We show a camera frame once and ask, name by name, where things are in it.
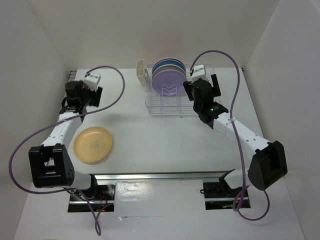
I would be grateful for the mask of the purple plate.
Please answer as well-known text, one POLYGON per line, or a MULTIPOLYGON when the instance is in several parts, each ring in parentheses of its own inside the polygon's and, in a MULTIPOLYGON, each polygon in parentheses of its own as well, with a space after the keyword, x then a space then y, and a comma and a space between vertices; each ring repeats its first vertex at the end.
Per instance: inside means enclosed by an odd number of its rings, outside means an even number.
POLYGON ((185 92, 183 83, 187 77, 177 70, 163 70, 151 81, 152 88, 160 95, 171 97, 185 92))

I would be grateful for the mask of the orange plate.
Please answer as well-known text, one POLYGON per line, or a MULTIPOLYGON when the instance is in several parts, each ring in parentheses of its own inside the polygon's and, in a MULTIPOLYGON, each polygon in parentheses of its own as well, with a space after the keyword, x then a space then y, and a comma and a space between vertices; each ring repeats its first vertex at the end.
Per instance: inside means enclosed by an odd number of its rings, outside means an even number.
POLYGON ((112 148, 113 137, 107 129, 101 126, 84 129, 73 142, 75 156, 86 164, 97 164, 106 159, 112 148))

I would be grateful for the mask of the pink plate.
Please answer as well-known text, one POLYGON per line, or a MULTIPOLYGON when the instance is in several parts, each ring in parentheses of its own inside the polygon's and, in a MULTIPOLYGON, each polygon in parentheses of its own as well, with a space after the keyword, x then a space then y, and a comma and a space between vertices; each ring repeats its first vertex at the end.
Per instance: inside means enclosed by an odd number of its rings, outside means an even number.
POLYGON ((166 58, 163 58, 163 59, 159 60, 159 61, 158 61, 158 63, 163 62, 163 61, 176 61, 176 62, 180 62, 180 63, 182 63, 182 61, 181 61, 181 60, 179 60, 179 59, 177 59, 177 58, 173 58, 173 57, 166 57, 166 58))

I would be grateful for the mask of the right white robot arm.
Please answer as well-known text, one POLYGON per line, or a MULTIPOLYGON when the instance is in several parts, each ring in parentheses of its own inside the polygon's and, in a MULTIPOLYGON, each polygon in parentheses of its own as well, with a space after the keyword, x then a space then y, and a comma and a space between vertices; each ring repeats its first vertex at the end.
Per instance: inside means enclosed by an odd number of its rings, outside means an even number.
POLYGON ((184 89, 199 119, 232 142, 241 145, 243 158, 249 168, 231 170, 220 178, 219 192, 231 196, 246 182, 260 191, 266 190, 288 173, 284 146, 279 141, 270 142, 258 136, 234 118, 226 107, 214 101, 221 95, 216 75, 213 83, 199 78, 193 82, 185 81, 184 89))

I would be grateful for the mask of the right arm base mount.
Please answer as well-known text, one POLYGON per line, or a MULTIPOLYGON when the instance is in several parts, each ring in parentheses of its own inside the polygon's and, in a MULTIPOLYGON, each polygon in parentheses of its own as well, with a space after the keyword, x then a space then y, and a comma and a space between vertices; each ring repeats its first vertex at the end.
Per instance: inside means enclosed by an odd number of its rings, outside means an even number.
POLYGON ((233 202, 241 190, 241 187, 236 189, 223 188, 219 182, 204 182, 199 192, 204 195, 206 210, 231 210, 233 202))

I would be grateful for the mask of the white cutlery holder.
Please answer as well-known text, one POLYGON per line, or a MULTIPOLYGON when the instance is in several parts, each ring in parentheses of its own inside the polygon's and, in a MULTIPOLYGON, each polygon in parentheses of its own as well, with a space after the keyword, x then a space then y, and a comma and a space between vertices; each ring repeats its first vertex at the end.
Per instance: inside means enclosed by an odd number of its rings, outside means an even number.
POLYGON ((144 87, 146 85, 146 65, 144 59, 140 59, 136 62, 136 77, 144 87))

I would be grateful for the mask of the blue plate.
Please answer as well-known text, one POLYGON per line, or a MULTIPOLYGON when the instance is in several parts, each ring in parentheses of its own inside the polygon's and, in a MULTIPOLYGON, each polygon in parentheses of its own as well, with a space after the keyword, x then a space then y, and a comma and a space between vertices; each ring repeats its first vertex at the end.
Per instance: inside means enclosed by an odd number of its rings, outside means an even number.
POLYGON ((153 73, 155 69, 157 69, 158 67, 163 66, 163 65, 176 65, 176 66, 179 66, 179 67, 183 68, 185 70, 185 72, 186 72, 186 66, 182 62, 178 62, 178 61, 174 61, 174 60, 173 61, 172 60, 166 60, 166 61, 157 62, 152 67, 151 73, 153 73))

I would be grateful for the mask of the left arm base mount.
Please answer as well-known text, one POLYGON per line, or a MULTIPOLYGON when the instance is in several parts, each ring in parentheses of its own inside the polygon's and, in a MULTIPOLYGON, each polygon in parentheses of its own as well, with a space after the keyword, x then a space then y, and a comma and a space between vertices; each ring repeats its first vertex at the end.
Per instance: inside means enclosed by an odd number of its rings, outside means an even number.
MULTIPOLYGON (((97 184, 90 189, 82 190, 94 212, 114 212, 116 183, 97 184)), ((71 194, 68 202, 68 213, 90 212, 86 198, 79 192, 71 194)))

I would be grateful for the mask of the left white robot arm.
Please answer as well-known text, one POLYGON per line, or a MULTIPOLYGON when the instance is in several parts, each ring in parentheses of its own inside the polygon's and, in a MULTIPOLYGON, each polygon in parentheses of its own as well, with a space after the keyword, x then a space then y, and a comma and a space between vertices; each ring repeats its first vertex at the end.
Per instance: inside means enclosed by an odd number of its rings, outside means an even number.
POLYGON ((40 145, 28 152, 33 184, 36 188, 74 188, 88 200, 99 195, 99 186, 88 173, 75 171, 68 148, 81 126, 87 106, 98 107, 102 88, 100 77, 86 77, 66 83, 65 97, 61 102, 58 125, 40 145))

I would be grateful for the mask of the cream plate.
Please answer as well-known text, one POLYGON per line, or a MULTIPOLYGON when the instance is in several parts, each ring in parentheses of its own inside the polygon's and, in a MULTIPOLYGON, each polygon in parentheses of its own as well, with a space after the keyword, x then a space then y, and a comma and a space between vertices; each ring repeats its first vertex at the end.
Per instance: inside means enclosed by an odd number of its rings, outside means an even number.
POLYGON ((186 71, 183 68, 181 68, 177 65, 174 65, 174 64, 165 64, 165 65, 159 66, 157 69, 155 69, 152 73, 152 77, 154 77, 155 75, 157 75, 160 72, 168 71, 168 70, 178 71, 178 72, 182 73, 183 75, 186 75, 186 71))

